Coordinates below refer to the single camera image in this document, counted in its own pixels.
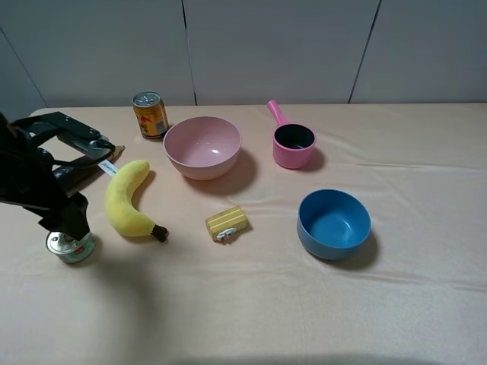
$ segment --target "yellow can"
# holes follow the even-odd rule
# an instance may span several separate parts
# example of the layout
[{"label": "yellow can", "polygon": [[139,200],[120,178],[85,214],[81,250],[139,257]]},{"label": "yellow can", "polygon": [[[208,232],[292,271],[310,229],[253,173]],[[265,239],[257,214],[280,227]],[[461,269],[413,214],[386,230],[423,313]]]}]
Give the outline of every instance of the yellow can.
[{"label": "yellow can", "polygon": [[161,96],[155,91],[144,91],[134,96],[132,105],[142,137],[152,141],[162,139],[169,122]]}]

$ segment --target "bowl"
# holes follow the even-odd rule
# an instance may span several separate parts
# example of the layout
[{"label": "bowl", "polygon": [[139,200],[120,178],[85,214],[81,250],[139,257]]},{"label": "bowl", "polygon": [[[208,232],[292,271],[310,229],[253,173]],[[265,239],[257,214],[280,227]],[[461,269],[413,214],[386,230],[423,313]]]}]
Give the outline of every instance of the bowl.
[{"label": "bowl", "polygon": [[229,121],[198,116],[174,125],[164,136],[170,162],[184,176],[216,179],[237,162],[242,137]]},{"label": "bowl", "polygon": [[304,248],[325,260],[355,253],[371,232],[371,217],[359,200],[339,190],[317,190],[299,206],[298,236]]}]

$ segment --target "can lid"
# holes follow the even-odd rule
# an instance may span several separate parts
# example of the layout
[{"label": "can lid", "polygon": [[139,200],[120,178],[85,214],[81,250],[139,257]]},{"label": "can lid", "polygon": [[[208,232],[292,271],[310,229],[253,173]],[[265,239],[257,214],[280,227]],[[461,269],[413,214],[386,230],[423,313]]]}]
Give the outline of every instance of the can lid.
[{"label": "can lid", "polygon": [[155,91],[143,91],[132,99],[135,106],[153,106],[161,101],[161,96]]},{"label": "can lid", "polygon": [[46,246],[50,252],[66,254],[75,251],[81,245],[80,241],[67,240],[60,232],[50,232],[46,239]]}]

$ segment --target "plush banana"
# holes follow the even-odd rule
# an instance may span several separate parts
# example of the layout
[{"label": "plush banana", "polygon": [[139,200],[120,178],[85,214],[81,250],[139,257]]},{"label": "plush banana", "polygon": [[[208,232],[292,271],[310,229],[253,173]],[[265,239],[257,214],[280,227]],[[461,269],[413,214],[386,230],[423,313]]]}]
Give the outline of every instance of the plush banana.
[{"label": "plush banana", "polygon": [[110,224],[123,236],[137,237],[153,235],[166,240],[167,229],[158,226],[151,218],[132,206],[134,191],[149,174],[149,162],[135,160],[123,166],[107,187],[105,214]]}]

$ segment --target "cable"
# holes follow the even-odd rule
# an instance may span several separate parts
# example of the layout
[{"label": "cable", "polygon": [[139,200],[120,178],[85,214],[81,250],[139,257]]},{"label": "cable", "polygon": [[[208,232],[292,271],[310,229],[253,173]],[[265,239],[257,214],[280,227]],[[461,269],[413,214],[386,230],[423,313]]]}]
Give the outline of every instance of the cable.
[{"label": "cable", "polygon": [[81,162],[81,163],[71,162],[71,161],[63,161],[63,160],[50,160],[48,158],[33,156],[31,154],[24,154],[22,152],[14,151],[14,150],[6,149],[6,148],[0,148],[0,153],[1,154],[7,154],[8,156],[12,156],[12,157],[21,158],[23,160],[31,160],[31,161],[35,161],[38,163],[44,163],[46,165],[58,165],[58,166],[68,166],[68,167],[76,167],[79,169],[86,169],[88,167],[93,167],[93,166],[98,165],[101,161],[106,160],[108,157],[110,157],[113,154],[113,152],[115,152],[115,146],[113,144],[109,143],[108,141],[100,139],[97,143],[102,148],[110,149],[110,152],[108,152],[107,154],[105,154],[102,157],[99,157],[95,160],[92,160],[89,162]]}]

